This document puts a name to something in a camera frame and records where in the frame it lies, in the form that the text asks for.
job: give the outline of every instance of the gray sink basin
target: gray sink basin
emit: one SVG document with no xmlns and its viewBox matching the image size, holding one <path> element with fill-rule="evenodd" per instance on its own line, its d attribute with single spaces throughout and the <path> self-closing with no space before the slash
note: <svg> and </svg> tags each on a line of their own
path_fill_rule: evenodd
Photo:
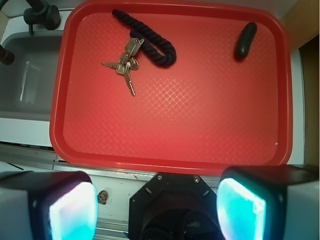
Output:
<svg viewBox="0 0 320 240">
<path fill-rule="evenodd" d="M 15 33 L 3 43 L 14 53 L 0 63 L 0 118 L 49 121 L 63 31 Z"/>
</svg>

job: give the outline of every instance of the tray rim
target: tray rim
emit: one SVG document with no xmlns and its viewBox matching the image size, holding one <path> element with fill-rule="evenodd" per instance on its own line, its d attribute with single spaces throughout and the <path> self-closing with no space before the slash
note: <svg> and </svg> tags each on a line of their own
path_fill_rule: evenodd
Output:
<svg viewBox="0 0 320 240">
<path fill-rule="evenodd" d="M 99 11 L 90 12 L 93 11 L 96 5 L 101 6 Z M 132 11 L 132 6 L 134 6 L 134 9 L 138 9 L 138 11 Z M 293 99 L 290 49 L 288 36 L 284 27 L 273 15 L 260 9 L 199 2 L 175 1 L 173 3 L 169 0 L 153 2 L 151 2 L 151 0 L 140 0 L 138 2 L 134 2 L 134 0 L 111 0 L 108 2 L 104 0 L 89 0 L 72 11 L 66 21 L 62 36 L 50 117 L 50 140 L 54 150 L 59 156 L 70 163 L 85 166 L 208 176 L 219 176 L 226 167 L 230 166 L 230 164 L 226 163 L 187 162 L 83 153 L 75 151 L 68 146 L 63 138 L 68 84 L 63 85 L 63 79 L 70 76 L 70 63 L 72 61 L 74 48 L 70 49 L 67 48 L 67 46 L 74 46 L 78 30 L 75 25 L 78 26 L 84 17 L 92 13 L 105 13 L 105 9 L 110 9 L 111 11 L 115 8 L 123 11 L 131 10 L 131 13 L 158 13 L 213 18 L 226 18 L 224 15 L 232 13 L 233 18 L 228 17 L 228 19 L 249 21 L 249 19 L 254 18 L 254 22 L 264 25 L 268 24 L 266 27 L 270 29 L 272 34 L 277 34 L 277 38 L 275 38 L 277 66 L 279 67 L 279 64 L 282 65 L 286 71 L 282 70 L 277 73 L 278 92 L 283 93 L 278 94 L 278 113 L 281 112 L 281 114 L 278 114 L 278 139 L 281 139 L 282 142 L 280 147 L 277 148 L 273 158 L 265 165 L 280 165 L 288 162 L 293 147 Z M 215 11 L 217 15 L 209 15 L 212 11 Z"/>
</svg>

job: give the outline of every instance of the small brown object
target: small brown object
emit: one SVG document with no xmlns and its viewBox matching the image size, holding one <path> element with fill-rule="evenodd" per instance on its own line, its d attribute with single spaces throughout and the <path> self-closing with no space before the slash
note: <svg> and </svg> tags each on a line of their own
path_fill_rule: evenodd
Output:
<svg viewBox="0 0 320 240">
<path fill-rule="evenodd" d="M 105 190 L 102 190 L 98 194 L 98 203 L 102 205 L 106 205 L 108 197 L 109 197 L 108 193 Z"/>
</svg>

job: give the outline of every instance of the cyan light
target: cyan light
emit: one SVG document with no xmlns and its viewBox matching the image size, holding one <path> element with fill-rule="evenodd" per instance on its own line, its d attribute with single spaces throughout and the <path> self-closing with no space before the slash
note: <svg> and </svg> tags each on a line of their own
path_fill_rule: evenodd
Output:
<svg viewBox="0 0 320 240">
<path fill-rule="evenodd" d="M 223 179 L 217 191 L 217 214 L 227 240 L 262 240 L 266 201 L 232 178 Z"/>
<path fill-rule="evenodd" d="M 97 190 L 82 182 L 49 208 L 52 240 L 90 240 L 98 219 Z"/>
</svg>

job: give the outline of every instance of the rope keychain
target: rope keychain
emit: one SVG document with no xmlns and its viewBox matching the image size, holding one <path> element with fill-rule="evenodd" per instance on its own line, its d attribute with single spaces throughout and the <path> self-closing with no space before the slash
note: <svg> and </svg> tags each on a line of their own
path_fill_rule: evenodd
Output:
<svg viewBox="0 0 320 240">
<path fill-rule="evenodd" d="M 143 22 L 133 18 L 123 11 L 114 9 L 112 11 L 112 15 L 124 24 L 133 28 L 130 32 L 131 37 L 145 39 L 144 43 L 141 45 L 141 49 L 156 65 L 168 67 L 175 63 L 177 53 L 171 42 L 164 39 Z M 157 46 L 164 55 L 161 55 L 150 43 Z"/>
</svg>

